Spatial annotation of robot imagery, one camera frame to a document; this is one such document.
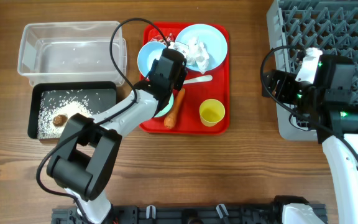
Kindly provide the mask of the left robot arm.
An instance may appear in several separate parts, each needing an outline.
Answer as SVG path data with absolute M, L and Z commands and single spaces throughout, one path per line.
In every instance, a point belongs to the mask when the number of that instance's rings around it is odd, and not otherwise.
M 75 201 L 83 222 L 113 222 L 112 205 L 104 189 L 121 141 L 167 107 L 186 75 L 185 56 L 177 50 L 163 49 L 148 77 L 132 86 L 125 100 L 91 118 L 75 114 L 68 120 L 44 163 L 47 175 L 64 188 L 61 195 Z

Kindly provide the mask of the mint green bowl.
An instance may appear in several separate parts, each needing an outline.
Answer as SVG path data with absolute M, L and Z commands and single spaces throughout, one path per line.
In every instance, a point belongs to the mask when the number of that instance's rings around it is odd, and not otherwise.
M 155 118 L 159 118 L 159 117 L 166 115 L 171 110 L 173 103 L 174 103 L 174 96 L 173 96 L 173 94 L 171 94 L 170 99 L 168 101 L 168 105 L 166 107 L 164 107 L 163 110 L 159 111 L 155 115 Z

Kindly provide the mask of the large light blue plate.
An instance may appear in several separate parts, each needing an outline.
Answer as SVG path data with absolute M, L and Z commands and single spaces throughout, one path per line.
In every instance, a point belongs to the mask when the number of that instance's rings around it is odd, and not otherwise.
M 184 28 L 176 37 L 176 41 L 189 45 L 189 41 L 196 37 L 208 53 L 208 66 L 205 71 L 210 71 L 222 64 L 227 56 L 228 45 L 225 36 L 217 28 L 207 24 L 194 24 Z

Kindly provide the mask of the orange carrot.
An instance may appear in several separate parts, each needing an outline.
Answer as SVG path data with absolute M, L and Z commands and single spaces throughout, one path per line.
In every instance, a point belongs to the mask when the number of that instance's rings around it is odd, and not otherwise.
M 182 88 L 178 94 L 177 97 L 174 100 L 173 106 L 171 108 L 171 110 L 169 111 L 169 113 L 166 115 L 165 119 L 164 119 L 164 126 L 168 129 L 173 129 L 177 123 L 177 116 L 178 116 L 178 111 L 180 109 L 181 103 L 184 99 L 186 90 L 184 88 Z

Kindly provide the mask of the red candy wrapper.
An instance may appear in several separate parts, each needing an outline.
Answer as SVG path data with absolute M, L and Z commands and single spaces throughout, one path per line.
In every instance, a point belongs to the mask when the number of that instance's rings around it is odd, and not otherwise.
M 149 40 L 149 42 L 160 42 L 164 45 L 169 45 L 171 42 L 175 41 L 175 37 L 172 33 L 169 33 L 167 36 L 163 37 L 162 35 L 156 35 Z

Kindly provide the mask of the white tissue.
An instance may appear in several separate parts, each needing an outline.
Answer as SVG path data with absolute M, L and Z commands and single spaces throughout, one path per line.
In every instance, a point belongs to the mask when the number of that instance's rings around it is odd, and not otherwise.
M 209 65 L 209 54 L 204 43 L 200 42 L 198 37 L 192 37 L 186 44 L 179 41 L 171 42 L 168 48 L 183 54 L 187 65 L 196 65 L 200 73 L 206 73 Z

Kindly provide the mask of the light blue bowl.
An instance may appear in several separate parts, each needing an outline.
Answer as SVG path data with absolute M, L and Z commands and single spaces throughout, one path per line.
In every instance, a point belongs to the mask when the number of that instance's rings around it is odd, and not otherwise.
M 154 60 L 158 60 L 163 49 L 166 48 L 161 42 L 148 42 L 139 51 L 137 56 L 137 66 L 143 77 L 150 72 Z

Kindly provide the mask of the black rectangular tray bin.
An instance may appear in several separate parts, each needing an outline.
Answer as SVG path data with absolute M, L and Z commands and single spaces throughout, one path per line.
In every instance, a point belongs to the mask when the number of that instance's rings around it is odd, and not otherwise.
M 89 118 L 116 103 L 113 82 L 38 84 L 32 90 L 27 134 L 32 139 L 58 139 L 74 114 Z

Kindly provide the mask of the clear plastic bin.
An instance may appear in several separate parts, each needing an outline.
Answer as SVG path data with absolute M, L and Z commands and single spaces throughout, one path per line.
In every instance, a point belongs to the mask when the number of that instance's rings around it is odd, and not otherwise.
M 117 21 L 27 24 L 17 72 L 30 85 L 66 82 L 124 84 L 127 47 Z

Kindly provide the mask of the white plastic spoon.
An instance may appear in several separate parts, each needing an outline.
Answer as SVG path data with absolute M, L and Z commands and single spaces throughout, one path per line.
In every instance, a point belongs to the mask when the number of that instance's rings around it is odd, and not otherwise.
M 196 78 L 191 78 L 189 80 L 185 80 L 183 82 L 184 85 L 186 84 L 191 84 L 191 83 L 202 83 L 202 82 L 209 82 L 213 79 L 213 77 L 211 75 L 203 75 L 200 77 L 196 77 Z

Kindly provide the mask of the yellow plastic cup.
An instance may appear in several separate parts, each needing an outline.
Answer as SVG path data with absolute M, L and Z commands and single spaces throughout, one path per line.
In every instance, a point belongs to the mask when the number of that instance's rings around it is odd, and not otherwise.
M 202 124 L 212 127 L 225 117 L 226 109 L 219 100 L 207 99 L 200 104 L 199 113 Z

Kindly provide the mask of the red serving tray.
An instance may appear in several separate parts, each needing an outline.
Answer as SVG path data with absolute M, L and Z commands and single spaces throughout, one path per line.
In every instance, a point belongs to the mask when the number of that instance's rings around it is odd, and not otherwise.
M 218 24 L 157 22 L 164 34 L 172 34 L 176 41 L 186 44 L 192 37 L 204 43 L 209 53 L 207 75 L 211 81 L 189 83 L 177 113 L 176 125 L 169 129 L 164 118 L 153 118 L 140 125 L 148 133 L 159 134 L 222 134 L 230 123 L 229 34 Z

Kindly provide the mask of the brown food scrap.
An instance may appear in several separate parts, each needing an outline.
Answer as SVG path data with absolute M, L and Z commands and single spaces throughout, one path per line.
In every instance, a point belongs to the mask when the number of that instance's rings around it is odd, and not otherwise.
M 66 122 L 67 122 L 68 118 L 66 115 L 64 114 L 59 114 L 59 115 L 56 115 L 53 120 L 52 120 L 52 123 L 54 126 L 56 127 L 61 127 L 63 126 Z

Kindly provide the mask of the grey dishwasher rack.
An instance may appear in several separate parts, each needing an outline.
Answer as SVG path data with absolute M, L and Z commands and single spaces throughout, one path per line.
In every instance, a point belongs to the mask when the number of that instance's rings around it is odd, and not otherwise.
M 274 1 L 267 11 L 270 48 L 278 70 L 298 73 L 300 59 L 294 47 L 316 47 L 325 54 L 350 58 L 353 104 L 358 105 L 358 1 Z

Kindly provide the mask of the white rice grains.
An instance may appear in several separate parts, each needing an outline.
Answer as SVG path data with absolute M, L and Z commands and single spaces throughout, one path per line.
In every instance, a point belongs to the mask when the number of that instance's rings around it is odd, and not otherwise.
M 61 136 L 67 122 L 61 127 L 54 126 L 52 120 L 56 115 L 64 114 L 68 120 L 77 113 L 86 117 L 94 115 L 94 109 L 90 108 L 90 97 L 91 90 L 84 89 L 43 91 L 37 119 L 37 139 Z

